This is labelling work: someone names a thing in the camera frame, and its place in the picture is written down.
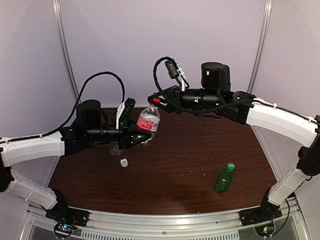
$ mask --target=black mount bracket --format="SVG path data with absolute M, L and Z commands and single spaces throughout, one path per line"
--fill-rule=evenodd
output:
M 282 216 L 280 206 L 276 206 L 268 202 L 269 192 L 270 188 L 265 192 L 260 206 L 245 209 L 239 212 L 242 226 L 260 224 L 263 222 L 271 221 L 272 218 L 276 219 Z
M 320 116 L 317 115 L 315 120 L 320 123 Z M 312 146 L 310 148 L 305 146 L 300 148 L 298 152 L 299 161 L 296 165 L 297 169 L 311 177 L 320 174 L 320 133 L 318 128 L 316 132 L 318 135 Z
M 45 216 L 48 219 L 53 219 L 58 223 L 68 224 L 70 226 L 73 226 L 75 220 L 76 226 L 86 227 L 89 212 L 70 208 L 63 194 L 55 188 L 52 190 L 56 195 L 57 204 L 52 209 L 46 210 Z

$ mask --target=metal base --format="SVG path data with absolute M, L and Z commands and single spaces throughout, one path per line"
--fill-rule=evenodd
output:
M 290 198 L 288 201 L 291 217 L 274 240 L 310 240 L 297 200 Z M 287 217 L 288 206 L 282 204 L 280 209 L 283 216 L 275 220 L 275 229 Z M 56 222 L 46 218 L 41 208 L 29 206 L 24 222 L 20 240 L 54 239 L 53 227 Z M 253 224 L 242 226 L 239 210 L 182 215 L 131 215 L 89 210 L 87 226 L 79 226 L 68 239 L 256 240 L 255 227 Z

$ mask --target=brown wooden table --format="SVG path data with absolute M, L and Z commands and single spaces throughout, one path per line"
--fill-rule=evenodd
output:
M 111 117 L 114 109 L 107 109 Z M 141 109 L 134 109 L 137 118 Z M 276 183 L 249 126 L 227 119 L 160 111 L 156 136 L 147 148 L 111 156 L 107 145 L 62 157 L 50 182 L 69 205 L 126 214 L 208 213 L 256 206 Z M 128 159 L 121 167 L 120 159 Z M 214 182 L 227 163 L 236 165 L 227 192 Z

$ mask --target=black cable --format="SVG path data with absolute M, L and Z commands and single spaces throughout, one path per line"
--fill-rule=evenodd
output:
M 7 142 L 8 142 L 8 143 L 11 143 L 11 142 L 16 142 L 16 141 L 21 141 L 21 140 L 38 139 L 38 138 L 41 138 L 41 137 L 49 136 L 49 135 L 54 134 L 55 132 L 59 131 L 61 128 L 63 128 L 63 127 L 70 121 L 70 119 L 71 119 L 72 116 L 74 115 L 74 113 L 75 113 L 75 111 L 76 111 L 76 108 L 77 108 L 77 105 L 78 105 L 78 103 L 79 103 L 79 101 L 80 101 L 80 98 L 81 98 L 81 96 L 82 96 L 82 93 L 83 93 L 84 90 L 85 90 L 85 87 L 86 87 L 87 83 L 88 83 L 91 79 L 93 79 L 93 78 L 95 78 L 95 77 L 98 77 L 98 76 L 100 76 L 100 75 L 111 75 L 111 76 L 114 76 L 114 77 L 119 81 L 119 83 L 120 83 L 120 85 L 121 85 L 121 88 L 122 88 L 122 101 L 121 101 L 121 102 L 124 102 L 124 101 L 125 101 L 125 93 L 126 93 L 126 92 L 125 92 L 124 83 L 123 83 L 123 81 L 121 80 L 121 78 L 118 77 L 115 73 L 113 73 L 113 72 L 111 72 L 111 71 L 98 72 L 98 73 L 92 75 L 91 77 L 89 77 L 87 80 L 85 80 L 85 82 L 84 82 L 84 84 L 82 85 L 82 88 L 81 88 L 81 90 L 80 90 L 79 96 L 78 96 L 78 98 L 77 98 L 76 101 L 75 101 L 75 104 L 74 104 L 74 106 L 73 106 L 73 108 L 72 108 L 72 111 L 71 111 L 69 117 L 68 117 L 67 120 L 66 120 L 64 123 L 62 123 L 59 127 L 57 127 L 56 129 L 54 129 L 54 130 L 52 130 L 52 131 L 49 131 L 49 132 L 47 132 L 47 133 L 44 133 L 44 134 L 42 134 L 42 135 L 32 135 L 32 136 L 11 138 L 11 139 L 8 140 Z
M 274 105 L 265 103 L 265 102 L 260 101 L 260 100 L 253 100 L 253 102 L 260 103 L 260 104 L 262 104 L 262 105 L 264 105 L 264 106 L 274 108 Z M 296 115 L 296 116 L 298 116 L 298 117 L 300 117 L 300 118 L 303 118 L 304 120 L 307 120 L 307 121 L 310 120 L 308 117 L 303 116 L 303 115 L 301 115 L 301 114 L 299 114 L 299 113 L 297 113 L 297 112 L 288 110 L 288 109 L 286 109 L 286 108 L 284 108 L 284 107 L 276 106 L 275 108 L 276 108 L 276 109 L 280 109 L 280 110 L 282 110 L 282 111 L 285 111 L 285 112 L 287 112 L 287 113 Z M 311 122 L 312 122 L 313 124 L 317 124 L 318 126 L 320 126 L 320 123 L 318 123 L 317 121 L 311 120 Z
M 289 219 L 289 217 L 290 217 L 290 205 L 289 205 L 289 202 L 288 202 L 287 199 L 285 200 L 285 202 L 286 202 L 286 204 L 287 204 L 287 206 L 288 206 L 288 215 L 286 216 L 286 218 L 285 218 L 284 223 L 282 224 L 282 226 L 281 226 L 275 233 L 273 233 L 272 236 L 278 234 L 278 233 L 284 228 L 284 226 L 286 225 L 286 223 L 287 223 L 287 221 L 288 221 L 288 219 Z
M 175 78 L 175 80 L 176 80 L 176 82 L 181 86 L 182 85 L 182 83 L 181 83 L 181 81 L 179 80 L 179 78 Z
M 219 100 L 222 102 L 222 105 L 226 105 L 227 103 L 226 103 L 225 99 L 221 95 L 221 90 L 222 89 L 223 89 L 223 87 L 218 87 L 217 90 L 216 90 L 216 95 L 219 98 Z
M 186 88 L 186 89 L 189 89 L 189 88 L 190 88 L 190 85 L 189 85 L 189 83 L 187 82 L 187 80 L 184 78 L 184 76 L 181 76 L 181 78 L 182 78 L 182 80 L 183 80 L 184 83 L 185 83 L 185 88 Z
M 218 110 L 227 108 L 227 107 L 231 107 L 231 106 L 237 106 L 237 105 L 241 105 L 241 104 L 247 104 L 247 103 L 252 103 L 253 100 L 252 99 L 245 99 L 245 100 L 241 100 L 241 101 L 237 101 L 237 102 L 231 102 L 231 103 L 227 103 L 226 105 L 220 105 L 208 110 L 190 110 L 188 108 L 184 108 L 181 106 L 177 106 L 175 105 L 165 94 L 165 92 L 163 91 L 163 89 L 160 87 L 159 82 L 158 82 L 158 77 L 157 77 L 157 69 L 158 66 L 161 62 L 163 62 L 164 60 L 169 60 L 171 62 L 173 62 L 173 64 L 177 65 L 176 61 L 168 56 L 164 56 L 162 58 L 160 58 L 159 60 L 157 60 L 154 64 L 153 67 L 153 79 L 154 79 L 154 83 L 155 86 L 157 87 L 157 89 L 159 90 L 159 92 L 162 94 L 162 96 L 164 97 L 164 99 L 171 104 L 172 106 L 174 106 L 176 109 L 180 109 L 181 111 L 184 111 L 186 113 L 191 113 L 191 114 L 207 114 L 207 113 L 212 113 L 212 112 L 216 112 Z

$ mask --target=zip tie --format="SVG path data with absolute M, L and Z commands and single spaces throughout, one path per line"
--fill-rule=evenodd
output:
M 31 181 L 31 184 L 32 184 L 32 192 L 30 193 L 30 195 L 25 199 L 25 201 L 27 202 L 29 200 L 29 198 L 31 198 L 31 196 L 34 194 L 35 192 L 35 185 L 34 185 L 34 182 L 32 180 Z

